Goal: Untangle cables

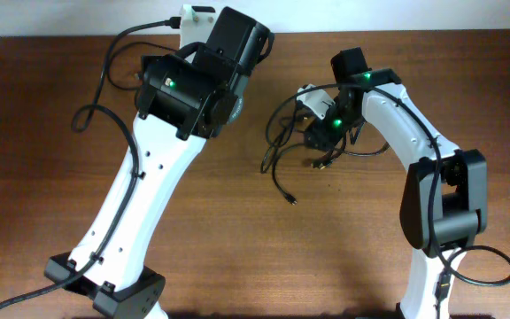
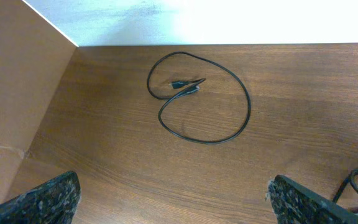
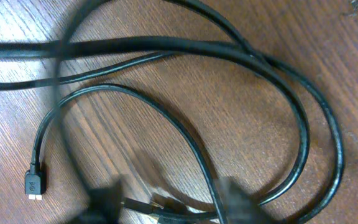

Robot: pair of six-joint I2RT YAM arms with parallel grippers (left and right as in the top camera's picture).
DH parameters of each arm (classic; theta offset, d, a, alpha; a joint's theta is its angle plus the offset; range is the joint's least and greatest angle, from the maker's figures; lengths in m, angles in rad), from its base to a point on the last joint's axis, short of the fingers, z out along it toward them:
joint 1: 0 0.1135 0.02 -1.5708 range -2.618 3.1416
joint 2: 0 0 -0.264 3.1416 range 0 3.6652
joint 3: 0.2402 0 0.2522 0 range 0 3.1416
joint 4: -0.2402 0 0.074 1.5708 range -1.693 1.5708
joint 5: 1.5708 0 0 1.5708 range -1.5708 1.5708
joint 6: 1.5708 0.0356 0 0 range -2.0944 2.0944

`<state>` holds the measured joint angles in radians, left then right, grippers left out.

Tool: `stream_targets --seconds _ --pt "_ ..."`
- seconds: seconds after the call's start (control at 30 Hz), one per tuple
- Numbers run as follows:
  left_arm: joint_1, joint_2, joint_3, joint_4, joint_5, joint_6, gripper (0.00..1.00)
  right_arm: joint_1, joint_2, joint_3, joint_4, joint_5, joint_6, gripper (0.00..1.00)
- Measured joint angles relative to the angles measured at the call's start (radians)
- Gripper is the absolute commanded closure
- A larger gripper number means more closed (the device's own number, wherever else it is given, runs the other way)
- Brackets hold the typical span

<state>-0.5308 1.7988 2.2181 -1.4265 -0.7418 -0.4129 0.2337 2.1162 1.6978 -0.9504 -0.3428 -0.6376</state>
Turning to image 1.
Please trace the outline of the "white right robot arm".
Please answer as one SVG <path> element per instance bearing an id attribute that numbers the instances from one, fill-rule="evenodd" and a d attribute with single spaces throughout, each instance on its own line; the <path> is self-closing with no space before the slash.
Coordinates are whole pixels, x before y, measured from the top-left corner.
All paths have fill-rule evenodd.
<path id="1" fill-rule="evenodd" d="M 362 122 L 372 125 L 406 171 L 399 219 L 412 247 L 398 318 L 447 318 L 459 265 L 487 226 L 487 163 L 464 151 L 429 122 L 390 68 L 368 67 L 360 48 L 340 51 L 330 65 L 338 90 L 306 84 L 296 102 L 315 116 L 305 132 L 309 147 L 329 151 Z"/>

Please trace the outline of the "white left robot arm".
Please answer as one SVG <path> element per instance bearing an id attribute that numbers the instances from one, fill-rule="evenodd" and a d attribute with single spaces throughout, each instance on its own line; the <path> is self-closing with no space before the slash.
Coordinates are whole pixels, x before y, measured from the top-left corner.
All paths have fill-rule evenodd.
<path id="1" fill-rule="evenodd" d="M 137 114 L 123 130 L 129 147 L 96 219 L 44 271 L 109 318 L 164 316 L 166 280 L 144 264 L 151 237 L 189 164 L 242 111 L 249 77 L 273 46 L 266 26 L 229 7 L 189 7 L 178 23 L 179 50 L 142 57 Z"/>

